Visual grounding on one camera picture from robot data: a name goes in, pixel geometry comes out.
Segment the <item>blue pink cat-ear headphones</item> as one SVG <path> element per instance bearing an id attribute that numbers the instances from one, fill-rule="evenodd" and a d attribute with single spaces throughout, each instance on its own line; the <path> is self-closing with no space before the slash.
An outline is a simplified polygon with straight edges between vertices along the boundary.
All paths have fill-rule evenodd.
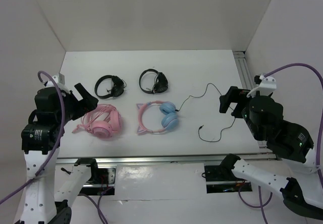
<path id="1" fill-rule="evenodd" d="M 163 134 L 175 130 L 179 124 L 176 106 L 169 101 L 137 103 L 137 134 Z"/>

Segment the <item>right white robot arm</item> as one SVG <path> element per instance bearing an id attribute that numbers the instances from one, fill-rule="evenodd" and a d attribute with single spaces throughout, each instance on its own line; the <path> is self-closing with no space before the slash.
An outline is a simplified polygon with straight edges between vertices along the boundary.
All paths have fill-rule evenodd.
<path id="1" fill-rule="evenodd" d="M 226 113 L 230 104 L 236 107 L 232 116 L 243 119 L 257 141 L 280 158 L 293 172 L 292 177 L 280 176 L 255 167 L 235 154 L 221 162 L 221 176 L 255 183 L 277 195 L 283 204 L 299 216 L 322 220 L 322 186 L 316 165 L 316 148 L 309 132 L 301 125 L 284 120 L 283 106 L 270 95 L 256 93 L 236 86 L 220 96 L 220 112 Z"/>

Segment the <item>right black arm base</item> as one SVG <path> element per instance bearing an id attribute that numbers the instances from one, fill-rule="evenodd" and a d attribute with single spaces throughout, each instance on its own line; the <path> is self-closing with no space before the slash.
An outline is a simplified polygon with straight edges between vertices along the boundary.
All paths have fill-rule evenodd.
<path id="1" fill-rule="evenodd" d="M 219 165 L 205 165 L 201 176 L 206 181 L 207 194 L 234 193 L 238 191 L 252 192 L 250 182 L 235 176 L 226 175 Z"/>

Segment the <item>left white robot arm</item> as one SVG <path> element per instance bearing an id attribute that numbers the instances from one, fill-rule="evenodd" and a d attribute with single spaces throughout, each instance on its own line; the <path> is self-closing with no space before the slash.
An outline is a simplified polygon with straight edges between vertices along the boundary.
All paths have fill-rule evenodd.
<path id="1" fill-rule="evenodd" d="M 83 185 L 99 179 L 94 158 L 80 158 L 59 191 L 55 191 L 56 163 L 64 126 L 97 107 L 98 99 L 82 84 L 75 85 L 82 96 L 72 91 L 47 85 L 38 90 L 36 109 L 21 132 L 22 150 L 26 161 L 27 181 L 18 190 L 25 190 L 23 213 L 18 223 L 70 223 L 72 204 Z"/>

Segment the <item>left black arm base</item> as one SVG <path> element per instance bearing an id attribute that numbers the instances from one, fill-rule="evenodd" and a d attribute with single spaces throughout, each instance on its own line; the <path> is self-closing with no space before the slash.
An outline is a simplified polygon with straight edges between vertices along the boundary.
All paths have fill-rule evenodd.
<path id="1" fill-rule="evenodd" d="M 80 194 L 88 196 L 112 196 L 115 194 L 115 167 L 99 167 L 95 158 L 79 158 L 74 167 L 85 165 L 90 168 L 90 179 L 83 185 Z"/>

